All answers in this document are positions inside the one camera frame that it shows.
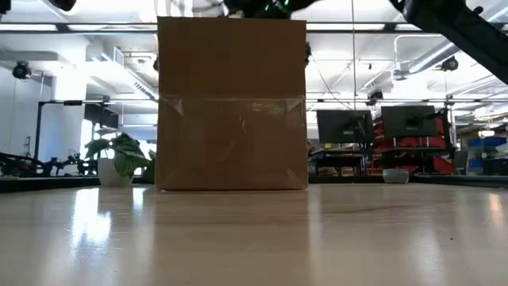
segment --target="duct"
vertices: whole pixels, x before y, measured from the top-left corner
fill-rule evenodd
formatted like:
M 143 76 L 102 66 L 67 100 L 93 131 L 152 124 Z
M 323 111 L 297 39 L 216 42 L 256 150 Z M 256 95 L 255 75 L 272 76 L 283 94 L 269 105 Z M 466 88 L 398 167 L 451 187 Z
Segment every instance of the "duct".
M 27 61 L 32 71 L 53 76 L 65 69 L 74 69 L 75 65 L 56 52 L 0 52 L 0 62 L 16 63 Z
M 502 9 L 500 9 L 500 7 L 493 7 L 489 12 L 490 13 L 485 15 L 485 18 L 487 18 L 489 22 L 493 22 L 498 20 L 504 14 L 508 13 L 508 6 L 505 6 Z M 450 58 L 459 51 L 460 49 L 457 48 L 457 46 L 455 46 L 452 42 L 443 41 L 443 43 L 439 44 L 435 48 L 432 48 L 423 56 L 420 56 L 416 60 L 410 62 L 409 73 L 413 74 L 423 72 L 431 67 L 436 66 L 443 60 Z
M 493 97 L 495 96 L 498 96 L 498 95 L 503 95 L 505 94 L 506 92 L 508 91 L 508 88 L 505 88 L 505 89 L 502 89 L 501 91 L 498 91 L 492 95 L 488 95 L 486 97 L 483 97 L 481 98 L 482 100 L 484 99 L 492 99 Z M 492 102 L 489 102 L 489 103 L 482 103 L 482 104 L 477 104 L 475 107 L 476 109 L 480 109 L 480 108 L 484 108 L 486 106 L 490 106 L 492 104 Z M 463 108 L 470 108 L 471 107 L 471 103 L 470 104 L 467 104 L 467 103 L 462 103 L 462 104 L 459 104 L 459 105 L 455 105 L 454 108 L 455 110 L 459 110 L 459 109 L 463 109 Z
M 494 86 L 497 82 L 498 82 L 498 79 L 490 79 L 490 80 L 486 81 L 485 83 L 481 83 L 481 84 L 479 84 L 477 86 L 469 88 L 469 89 L 467 89 L 465 91 L 462 91 L 459 94 L 456 94 L 456 95 L 453 95 L 453 96 L 467 95 L 467 94 L 473 93 L 474 91 L 485 90 L 485 89 L 487 89 L 489 87 Z
M 62 14 L 60 10 L 54 7 L 53 4 L 50 3 L 49 0 L 41 0 L 43 4 L 48 8 L 49 11 L 54 13 L 57 17 L 62 19 L 64 22 L 70 22 L 69 17 L 65 14 Z M 93 60 L 94 58 L 105 57 L 110 62 L 116 62 L 120 64 L 132 77 L 134 81 L 134 88 L 138 91 L 141 91 L 143 94 L 147 95 L 151 100 L 157 100 L 159 95 L 151 88 L 143 79 L 141 79 L 135 71 L 130 68 L 127 68 L 123 64 L 123 54 L 116 47 L 110 47 L 107 44 L 94 43 L 89 37 L 85 36 L 85 38 L 89 41 L 89 46 L 87 46 L 87 60 Z
M 474 89 L 476 86 L 485 84 L 486 80 L 490 81 L 493 76 L 494 75 L 490 74 L 490 75 L 484 76 L 482 78 L 476 79 L 473 82 L 461 85 L 460 87 L 456 87 L 456 88 L 454 88 L 454 89 L 452 89 L 450 91 L 446 91 L 446 95 L 447 96 L 453 96 L 453 95 L 456 95 L 458 93 L 460 93 L 462 95 L 462 94 L 464 94 L 464 91 L 467 91 L 468 89 L 471 90 L 471 89 Z

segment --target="fluorescent light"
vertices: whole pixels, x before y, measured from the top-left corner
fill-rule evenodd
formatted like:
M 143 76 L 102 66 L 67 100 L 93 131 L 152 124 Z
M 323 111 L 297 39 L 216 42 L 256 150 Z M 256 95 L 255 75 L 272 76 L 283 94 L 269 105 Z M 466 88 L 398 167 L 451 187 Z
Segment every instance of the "fluorescent light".
M 503 10 L 498 11 L 496 14 L 492 15 L 492 17 L 490 17 L 490 18 L 488 19 L 488 21 L 489 21 L 489 22 L 492 22 L 492 21 L 494 21 L 494 20 L 497 20 L 499 17 L 501 17 L 502 15 L 504 15 L 504 14 L 506 14 L 506 13 L 508 13 L 508 6 L 507 6 L 507 7 L 505 7 Z
M 159 104 L 157 102 L 153 102 L 152 100 L 148 100 L 145 102 L 127 102 L 124 104 L 128 105 L 128 106 L 135 106 L 135 107 L 140 107 L 140 108 L 158 108 L 159 107 Z
M 125 124 L 120 127 L 125 127 L 125 128 L 157 127 L 157 124 Z
M 437 58 L 438 56 L 440 56 L 443 52 L 445 52 L 447 49 L 453 47 L 454 44 L 453 43 L 448 43 L 447 45 L 445 45 L 443 48 L 440 48 L 437 52 L 435 52 L 434 54 L 428 56 L 425 60 L 423 60 L 421 63 L 419 63 L 417 66 L 415 67 L 412 67 L 410 69 L 410 73 L 415 73 L 415 72 L 418 72 L 421 68 L 423 68 L 424 66 L 426 66 L 428 63 L 430 63 L 431 61 L 433 61 L 435 58 Z
M 384 24 L 355 24 L 354 28 L 359 31 L 364 30 L 382 30 Z M 352 31 L 353 24 L 342 23 L 309 23 L 307 24 L 308 31 Z
M 109 104 L 137 104 L 151 101 L 151 99 L 111 99 Z
M 397 24 L 395 31 L 420 31 L 421 29 L 412 24 Z
M 155 24 L 72 24 L 67 27 L 72 31 L 157 31 Z
M 0 31 L 57 31 L 51 24 L 0 24 Z
M 481 130 L 478 132 L 478 136 L 480 137 L 492 137 L 495 135 L 494 130 Z

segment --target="computer monitor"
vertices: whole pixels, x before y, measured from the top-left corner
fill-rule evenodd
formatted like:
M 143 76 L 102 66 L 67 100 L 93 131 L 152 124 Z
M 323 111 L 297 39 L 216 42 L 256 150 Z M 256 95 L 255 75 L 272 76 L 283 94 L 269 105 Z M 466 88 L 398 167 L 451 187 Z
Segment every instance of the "computer monitor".
M 363 144 L 374 141 L 369 110 L 318 110 L 317 131 L 322 144 Z
M 437 116 L 434 106 L 381 107 L 384 137 L 436 137 Z

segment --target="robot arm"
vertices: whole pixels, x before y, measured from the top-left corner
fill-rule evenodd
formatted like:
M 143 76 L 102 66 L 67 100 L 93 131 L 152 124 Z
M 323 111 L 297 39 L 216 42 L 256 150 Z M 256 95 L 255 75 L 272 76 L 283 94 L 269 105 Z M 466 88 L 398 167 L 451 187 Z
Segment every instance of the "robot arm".
M 390 0 L 408 23 L 439 33 L 508 84 L 508 36 L 464 0 Z
M 319 0 L 225 0 L 244 17 L 290 18 Z M 508 36 L 470 10 L 464 0 L 388 0 L 408 23 L 439 33 L 508 84 Z

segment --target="potted plant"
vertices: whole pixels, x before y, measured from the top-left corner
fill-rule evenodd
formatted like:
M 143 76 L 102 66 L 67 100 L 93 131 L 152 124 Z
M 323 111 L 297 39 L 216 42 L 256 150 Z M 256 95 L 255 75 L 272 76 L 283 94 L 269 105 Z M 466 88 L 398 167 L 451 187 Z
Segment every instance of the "potted plant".
M 139 143 L 126 133 L 121 133 L 111 140 L 104 138 L 93 140 L 85 147 L 88 148 L 86 158 L 108 149 L 114 151 L 113 158 L 98 158 L 98 178 L 104 187 L 128 187 L 133 181 L 134 171 L 137 168 L 147 167 L 150 163 L 144 157 Z
M 148 151 L 148 156 L 150 157 L 150 161 L 148 162 L 148 166 L 143 171 L 141 175 L 141 179 L 147 184 L 154 184 L 156 180 L 156 157 L 157 154 L 150 150 Z

